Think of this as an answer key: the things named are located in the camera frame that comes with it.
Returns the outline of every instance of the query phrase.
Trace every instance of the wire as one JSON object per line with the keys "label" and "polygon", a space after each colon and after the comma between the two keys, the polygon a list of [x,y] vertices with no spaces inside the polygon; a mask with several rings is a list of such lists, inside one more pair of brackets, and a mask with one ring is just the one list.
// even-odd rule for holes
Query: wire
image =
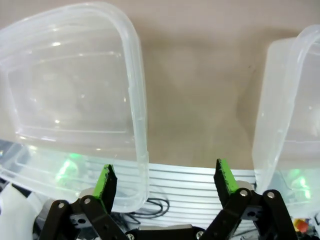
{"label": "wire", "polygon": [[[159,202],[164,202],[166,203],[166,209],[164,209],[164,206],[162,203],[158,203],[156,201],[159,201]],[[145,213],[145,212],[130,212],[130,213],[127,213],[128,215],[131,215],[131,216],[134,216],[138,219],[155,219],[155,218],[159,218],[163,215],[165,215],[168,211],[169,211],[169,208],[170,208],[170,202],[167,200],[167,199],[161,199],[161,198],[148,198],[147,199],[147,202],[148,203],[151,203],[151,204],[154,204],[154,205],[157,205],[160,207],[160,210],[158,211],[155,211],[155,212],[149,212],[149,213]]]}
{"label": "wire", "polygon": [[252,232],[254,232],[254,231],[257,231],[258,229],[250,229],[250,230],[246,230],[246,231],[242,231],[242,232],[239,232],[239,233],[237,233],[236,235],[233,235],[232,237],[234,238],[234,237],[239,237],[239,236],[241,236],[241,235],[243,235],[243,234],[248,234],[248,233],[252,233]]}
{"label": "wire", "polygon": [[111,217],[124,232],[127,232],[130,230],[128,224],[140,225],[141,222],[139,219],[159,218],[165,215],[170,208],[170,202],[167,199],[150,197],[146,202],[158,206],[159,210],[150,211],[149,209],[141,208],[140,211],[133,211],[129,213],[112,212]]}

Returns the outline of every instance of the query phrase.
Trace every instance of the transparent plastic lid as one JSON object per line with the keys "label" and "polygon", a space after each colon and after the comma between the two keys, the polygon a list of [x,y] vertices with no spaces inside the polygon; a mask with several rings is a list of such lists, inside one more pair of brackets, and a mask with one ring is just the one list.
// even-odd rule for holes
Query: transparent plastic lid
{"label": "transparent plastic lid", "polygon": [[25,18],[0,31],[0,74],[19,143],[0,158],[2,177],[74,201],[95,185],[104,164],[114,164],[113,210],[144,203],[144,71],[139,38],[124,13],[94,2]]}
{"label": "transparent plastic lid", "polygon": [[319,210],[320,25],[269,47],[252,158],[257,191],[277,189],[291,214]]}

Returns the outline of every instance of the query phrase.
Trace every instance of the beige wall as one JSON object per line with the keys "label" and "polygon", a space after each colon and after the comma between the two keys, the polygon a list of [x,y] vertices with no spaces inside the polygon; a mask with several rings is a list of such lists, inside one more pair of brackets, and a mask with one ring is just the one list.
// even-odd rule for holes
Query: beige wall
{"label": "beige wall", "polygon": [[[0,27],[76,0],[2,0]],[[109,0],[142,43],[151,163],[253,168],[266,59],[275,40],[320,24],[319,0]]]}

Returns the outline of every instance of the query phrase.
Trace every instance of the metal screw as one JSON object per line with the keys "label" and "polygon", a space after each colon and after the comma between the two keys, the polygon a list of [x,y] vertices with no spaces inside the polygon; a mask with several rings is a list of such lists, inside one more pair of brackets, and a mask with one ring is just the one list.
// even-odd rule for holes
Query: metal screw
{"label": "metal screw", "polygon": [[84,200],[84,203],[85,203],[85,204],[88,204],[88,203],[90,203],[90,201],[91,201],[90,198],[86,198],[86,199]]}
{"label": "metal screw", "polygon": [[135,240],[135,236],[131,233],[127,234],[126,237],[129,239],[129,240]]}
{"label": "metal screw", "polygon": [[201,236],[204,234],[204,231],[198,231],[195,235],[196,239],[199,240],[199,238],[201,238]]}
{"label": "metal screw", "polygon": [[245,196],[248,195],[248,192],[247,192],[246,190],[241,190],[241,191],[240,191],[240,195],[241,195],[242,197],[245,197]]}
{"label": "metal screw", "polygon": [[271,199],[275,197],[275,194],[272,191],[268,192],[266,195]]}

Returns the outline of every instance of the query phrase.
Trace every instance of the green led light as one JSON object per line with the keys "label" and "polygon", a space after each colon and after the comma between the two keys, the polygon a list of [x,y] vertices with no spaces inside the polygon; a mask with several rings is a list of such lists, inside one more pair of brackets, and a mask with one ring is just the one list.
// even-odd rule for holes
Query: green led light
{"label": "green led light", "polygon": [[310,198],[311,198],[311,193],[310,193],[310,191],[309,191],[309,190],[305,190],[305,191],[304,191],[304,196],[305,196],[306,199],[310,199]]}
{"label": "green led light", "polygon": [[300,172],[301,172],[300,169],[292,169],[289,171],[288,175],[290,178],[296,178],[300,175]]}
{"label": "green led light", "polygon": [[300,185],[303,187],[303,188],[307,188],[308,186],[306,185],[306,179],[304,177],[301,177],[300,179]]}
{"label": "green led light", "polygon": [[68,179],[75,177],[78,175],[78,166],[69,158],[63,163],[62,167],[60,168],[59,172],[55,176],[55,180],[60,184],[64,185]]}
{"label": "green led light", "polygon": [[79,158],[82,157],[82,155],[78,154],[78,153],[70,153],[69,157],[72,158],[72,159],[79,159]]}

